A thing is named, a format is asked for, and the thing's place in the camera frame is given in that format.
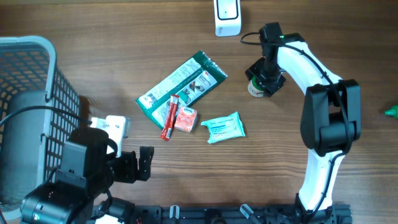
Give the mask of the white jar green lid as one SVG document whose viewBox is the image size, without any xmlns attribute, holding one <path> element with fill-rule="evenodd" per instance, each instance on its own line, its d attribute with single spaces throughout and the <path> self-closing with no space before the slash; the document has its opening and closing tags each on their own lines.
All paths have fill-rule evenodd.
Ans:
<svg viewBox="0 0 398 224">
<path fill-rule="evenodd" d="M 251 80 L 248 83 L 248 92 L 256 97 L 256 98 L 262 98 L 265 97 L 264 91 L 260 89 L 257 84 L 256 84 L 256 77 L 253 76 Z"/>
</svg>

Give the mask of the red stick sachet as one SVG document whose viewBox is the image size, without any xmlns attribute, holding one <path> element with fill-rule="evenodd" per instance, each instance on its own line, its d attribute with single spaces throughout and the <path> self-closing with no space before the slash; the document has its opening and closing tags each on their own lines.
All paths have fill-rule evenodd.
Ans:
<svg viewBox="0 0 398 224">
<path fill-rule="evenodd" d="M 178 110 L 179 96 L 171 95 L 169 104 L 169 113 L 166 117 L 164 128 L 161 132 L 161 138 L 165 141 L 169 141 L 172 135 L 172 130 L 174 127 L 175 115 Z"/>
</svg>

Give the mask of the orange Kleenex tissue pack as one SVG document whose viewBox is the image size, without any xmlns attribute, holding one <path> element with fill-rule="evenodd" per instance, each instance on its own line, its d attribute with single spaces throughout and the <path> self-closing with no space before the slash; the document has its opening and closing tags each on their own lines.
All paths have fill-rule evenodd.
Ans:
<svg viewBox="0 0 398 224">
<path fill-rule="evenodd" d="M 178 115 L 175 120 L 174 128 L 180 131 L 190 133 L 197 121 L 198 113 L 196 110 L 182 106 L 178 109 Z"/>
</svg>

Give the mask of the teal wet wipes pack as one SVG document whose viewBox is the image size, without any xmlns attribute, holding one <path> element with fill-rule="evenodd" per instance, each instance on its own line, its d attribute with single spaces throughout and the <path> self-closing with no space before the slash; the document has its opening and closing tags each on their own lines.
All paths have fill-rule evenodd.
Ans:
<svg viewBox="0 0 398 224">
<path fill-rule="evenodd" d="M 238 112 L 234 112 L 228 116 L 202 121 L 200 125 L 208 128 L 209 139 L 207 142 L 209 144 L 246 136 Z"/>
</svg>

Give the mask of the green 3M glove package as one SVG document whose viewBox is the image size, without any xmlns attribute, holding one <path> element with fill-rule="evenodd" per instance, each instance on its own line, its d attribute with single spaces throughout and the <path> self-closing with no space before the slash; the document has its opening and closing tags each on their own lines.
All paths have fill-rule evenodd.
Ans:
<svg viewBox="0 0 398 224">
<path fill-rule="evenodd" d="M 162 129 L 169 113 L 171 95 L 178 95 L 179 106 L 191 107 L 227 77 L 228 75 L 200 50 L 147 93 L 138 97 L 136 103 L 142 112 Z"/>
</svg>

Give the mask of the yellow bottle green cap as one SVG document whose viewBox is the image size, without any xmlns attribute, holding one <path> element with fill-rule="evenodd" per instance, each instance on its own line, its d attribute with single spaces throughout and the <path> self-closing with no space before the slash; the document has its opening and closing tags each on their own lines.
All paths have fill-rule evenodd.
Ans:
<svg viewBox="0 0 398 224">
<path fill-rule="evenodd" d="M 390 109 L 386 110 L 384 112 L 384 114 L 386 116 L 390 116 L 390 117 L 393 117 L 395 119 L 398 119 L 398 106 L 397 105 L 392 106 Z"/>
</svg>

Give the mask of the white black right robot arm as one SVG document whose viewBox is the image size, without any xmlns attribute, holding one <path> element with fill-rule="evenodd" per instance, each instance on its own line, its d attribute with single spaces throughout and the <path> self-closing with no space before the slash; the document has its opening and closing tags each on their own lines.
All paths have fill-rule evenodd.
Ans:
<svg viewBox="0 0 398 224">
<path fill-rule="evenodd" d="M 305 95 L 300 134 L 308 148 L 303 185 L 288 212 L 266 212 L 291 223 L 341 223 L 348 207 L 334 206 L 331 195 L 339 166 L 361 135 L 360 87 L 327 69 L 311 53 L 304 38 L 262 28 L 256 33 L 262 57 L 245 74 L 248 90 L 256 97 L 272 96 L 288 73 Z"/>
</svg>

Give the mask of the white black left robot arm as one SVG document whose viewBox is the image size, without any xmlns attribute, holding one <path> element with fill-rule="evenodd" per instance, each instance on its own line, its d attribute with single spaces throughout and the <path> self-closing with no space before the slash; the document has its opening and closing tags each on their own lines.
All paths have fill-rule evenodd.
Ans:
<svg viewBox="0 0 398 224">
<path fill-rule="evenodd" d="M 147 181 L 154 148 L 142 146 L 140 154 L 124 152 L 106 131 L 78 128 L 65 141 L 60 167 L 48 180 L 25 196 L 22 223 L 95 223 L 106 215 L 121 223 L 134 223 L 135 205 L 111 196 L 114 182 Z"/>
</svg>

